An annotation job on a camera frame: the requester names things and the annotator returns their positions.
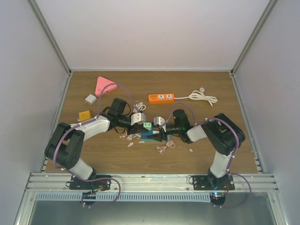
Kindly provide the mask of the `teal power strip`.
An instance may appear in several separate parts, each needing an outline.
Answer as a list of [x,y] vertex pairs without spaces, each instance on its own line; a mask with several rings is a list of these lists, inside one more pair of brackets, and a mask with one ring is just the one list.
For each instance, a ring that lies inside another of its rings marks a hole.
[[[170,138],[171,138],[171,136],[168,135],[168,136],[167,136],[167,141],[169,141]],[[142,135],[142,136],[141,136],[141,141],[144,141],[144,142],[157,142],[157,141],[154,140],[154,139],[149,139],[149,138],[147,138],[146,135]]]

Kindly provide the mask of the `white plug adapter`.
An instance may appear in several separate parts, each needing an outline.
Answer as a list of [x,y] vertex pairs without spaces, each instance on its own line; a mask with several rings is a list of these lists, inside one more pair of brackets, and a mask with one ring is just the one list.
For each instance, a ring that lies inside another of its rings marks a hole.
[[97,97],[92,95],[92,94],[89,94],[86,98],[85,98],[85,103],[89,104],[89,105],[93,105],[97,100]]

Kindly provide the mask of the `pink triangular socket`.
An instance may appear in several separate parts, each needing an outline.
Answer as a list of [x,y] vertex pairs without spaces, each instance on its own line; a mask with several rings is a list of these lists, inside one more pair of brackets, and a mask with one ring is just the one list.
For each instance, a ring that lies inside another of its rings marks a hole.
[[108,80],[102,76],[99,76],[97,78],[97,82],[96,82],[96,88],[95,88],[95,95],[96,97],[99,97],[102,90],[105,88],[103,94],[106,94],[110,91],[113,91],[117,88],[117,85],[114,84],[113,81]]

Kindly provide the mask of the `light green plug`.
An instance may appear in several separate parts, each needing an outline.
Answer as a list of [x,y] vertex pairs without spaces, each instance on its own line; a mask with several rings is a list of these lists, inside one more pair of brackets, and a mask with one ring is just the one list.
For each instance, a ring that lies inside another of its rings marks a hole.
[[143,123],[143,127],[145,129],[147,129],[148,131],[151,131],[152,130],[152,123],[150,123],[150,122],[144,122]]

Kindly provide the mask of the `yellow cube adapter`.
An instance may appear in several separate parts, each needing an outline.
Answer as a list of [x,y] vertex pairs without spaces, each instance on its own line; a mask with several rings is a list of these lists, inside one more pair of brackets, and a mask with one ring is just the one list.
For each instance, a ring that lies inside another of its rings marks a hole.
[[90,120],[92,118],[91,112],[90,111],[83,111],[79,113],[79,122],[84,122],[87,120]]

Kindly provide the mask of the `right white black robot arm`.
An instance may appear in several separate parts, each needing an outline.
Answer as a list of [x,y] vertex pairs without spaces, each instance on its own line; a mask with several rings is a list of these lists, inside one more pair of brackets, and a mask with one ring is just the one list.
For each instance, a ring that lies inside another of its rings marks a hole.
[[215,149],[214,161],[208,170],[207,182],[211,189],[218,190],[229,180],[229,167],[235,152],[245,141],[244,132],[223,113],[211,119],[205,119],[199,125],[192,126],[183,109],[172,113],[174,123],[156,117],[153,127],[158,128],[147,139],[158,142],[168,140],[169,135],[176,136],[184,143],[191,144],[208,138]]

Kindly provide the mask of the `orange power strip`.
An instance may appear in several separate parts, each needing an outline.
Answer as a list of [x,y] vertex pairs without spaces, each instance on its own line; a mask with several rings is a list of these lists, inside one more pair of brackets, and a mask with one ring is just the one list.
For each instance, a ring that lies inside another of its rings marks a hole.
[[148,102],[150,104],[173,103],[174,101],[175,96],[173,93],[148,95]]

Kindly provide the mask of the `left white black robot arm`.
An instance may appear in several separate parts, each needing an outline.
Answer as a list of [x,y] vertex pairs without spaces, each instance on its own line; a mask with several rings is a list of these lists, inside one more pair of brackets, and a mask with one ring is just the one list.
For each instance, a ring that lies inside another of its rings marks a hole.
[[124,114],[127,105],[125,100],[115,98],[110,107],[92,119],[77,124],[58,124],[44,151],[45,157],[75,175],[85,189],[94,188],[96,171],[81,159],[84,141],[117,127],[124,128],[128,135],[147,131],[143,127],[146,119],[143,111],[136,109],[136,112]]

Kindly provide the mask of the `blue cube adapter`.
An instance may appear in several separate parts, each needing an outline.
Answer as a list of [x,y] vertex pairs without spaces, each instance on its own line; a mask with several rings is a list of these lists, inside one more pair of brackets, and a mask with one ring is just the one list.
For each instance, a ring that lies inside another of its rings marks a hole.
[[153,131],[143,132],[141,133],[141,140],[145,142],[154,142],[155,140],[149,139],[148,136],[152,135]]

